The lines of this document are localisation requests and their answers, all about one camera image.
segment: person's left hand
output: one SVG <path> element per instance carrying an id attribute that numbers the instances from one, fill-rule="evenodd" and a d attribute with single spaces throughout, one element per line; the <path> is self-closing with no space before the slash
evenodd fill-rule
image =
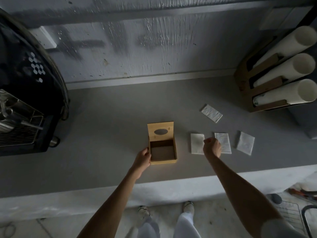
<path id="1" fill-rule="evenodd" d="M 151 154 L 148 152 L 148 148 L 138 152 L 137 157 L 134 160 L 130 170 L 136 175 L 136 178 L 140 178 L 143 171 L 150 166 Z"/>

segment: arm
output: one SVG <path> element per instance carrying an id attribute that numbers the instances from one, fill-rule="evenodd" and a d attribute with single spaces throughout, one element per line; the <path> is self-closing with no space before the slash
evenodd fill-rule
<path id="1" fill-rule="evenodd" d="M 151 154 L 147 151 L 148 148 L 145 148 L 137 154 L 127 175 L 85 225 L 77 238 L 114 238 L 135 181 L 140 178 L 142 172 L 150 165 Z"/>
<path id="2" fill-rule="evenodd" d="M 283 219 L 282 216 L 259 190 L 219 159 L 221 144 L 218 140 L 208 138 L 204 143 L 205 156 L 243 226 L 254 238 L 260 238 L 263 224 L 268 220 Z"/>

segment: white pants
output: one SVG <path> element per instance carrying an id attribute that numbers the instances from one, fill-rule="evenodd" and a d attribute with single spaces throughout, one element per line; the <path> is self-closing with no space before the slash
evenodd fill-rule
<path id="1" fill-rule="evenodd" d="M 158 224 L 151 217 L 144 219 L 138 232 L 132 232 L 129 238 L 160 238 Z M 189 213 L 182 213 L 176 223 L 174 238 L 201 238 L 194 227 L 193 216 Z"/>

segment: drip tray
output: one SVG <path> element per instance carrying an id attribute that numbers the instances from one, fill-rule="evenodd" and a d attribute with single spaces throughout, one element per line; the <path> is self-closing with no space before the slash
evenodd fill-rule
<path id="1" fill-rule="evenodd" d="M 43 116 L 33 116 L 30 120 L 30 124 L 40 126 L 43 121 Z M 9 133 L 0 134 L 0 147 L 33 144 L 37 137 L 39 130 L 37 128 L 31 128 L 23 126 L 15 128 Z"/>

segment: hand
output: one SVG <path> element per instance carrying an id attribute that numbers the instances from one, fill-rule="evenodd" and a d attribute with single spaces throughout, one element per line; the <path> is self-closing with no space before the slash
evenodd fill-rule
<path id="1" fill-rule="evenodd" d="M 206 158 L 217 157 L 221 155 L 221 144 L 215 138 L 208 138 L 204 140 L 204 154 Z"/>
<path id="2" fill-rule="evenodd" d="M 136 178 L 140 178 L 143 171 L 150 166 L 151 154 L 148 152 L 148 148 L 138 152 L 137 157 L 134 160 L 133 165 L 130 168 L 130 171 L 136 175 Z"/>

